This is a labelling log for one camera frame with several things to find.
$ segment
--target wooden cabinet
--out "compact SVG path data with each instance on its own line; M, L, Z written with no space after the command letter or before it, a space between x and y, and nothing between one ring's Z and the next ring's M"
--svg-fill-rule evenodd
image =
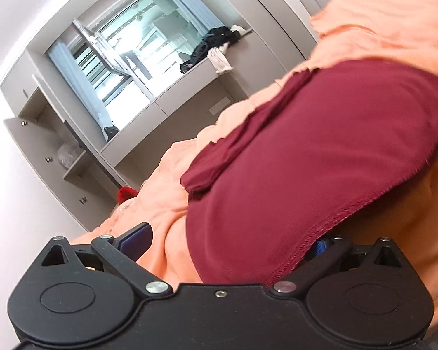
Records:
M36 72L29 53L25 51L2 84L5 99L17 116L37 89L37 84L33 79L33 74Z

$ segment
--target white cloth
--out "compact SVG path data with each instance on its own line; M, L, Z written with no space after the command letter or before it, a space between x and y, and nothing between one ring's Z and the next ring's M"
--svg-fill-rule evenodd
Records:
M225 74L234 69L219 48L210 49L208 51L208 58L216 69L218 75Z
M230 27L230 30L233 32L239 32L240 36L243 36L246 33L246 30L237 25L232 25ZM227 52L227 49L229 48L229 42L224 43L222 46L219 46L218 48L212 48L208 51L208 58L213 64L214 68L216 69L216 73L218 75L225 74L227 72L230 72L234 69L227 60L227 58L224 56Z

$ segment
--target white wall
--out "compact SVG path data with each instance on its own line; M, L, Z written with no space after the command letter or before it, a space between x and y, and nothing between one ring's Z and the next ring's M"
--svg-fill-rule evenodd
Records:
M75 17L81 16L98 0L66 0L58 11L47 16L47 22L32 37L28 50L43 54L71 25Z
M6 304L35 256L53 236L85 233L15 145L3 124L12 116L0 91L0 350L18 343Z

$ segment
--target plastic bag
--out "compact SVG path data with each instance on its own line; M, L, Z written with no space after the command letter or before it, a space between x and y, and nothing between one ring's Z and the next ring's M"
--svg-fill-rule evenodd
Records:
M57 150L58 161L68 170L83 151L76 140L71 143L64 143Z

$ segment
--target cabinet shelf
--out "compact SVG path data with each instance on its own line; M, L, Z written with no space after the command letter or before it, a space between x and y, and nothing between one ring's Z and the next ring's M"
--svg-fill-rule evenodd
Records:
M37 120L47 105L48 102L45 96L42 94L41 90L37 88L23 105L18 117Z
M87 152L83 151L81 155L73 162L70 168L63 175L64 180L68 180L71 175L82 173L90 164L91 157Z

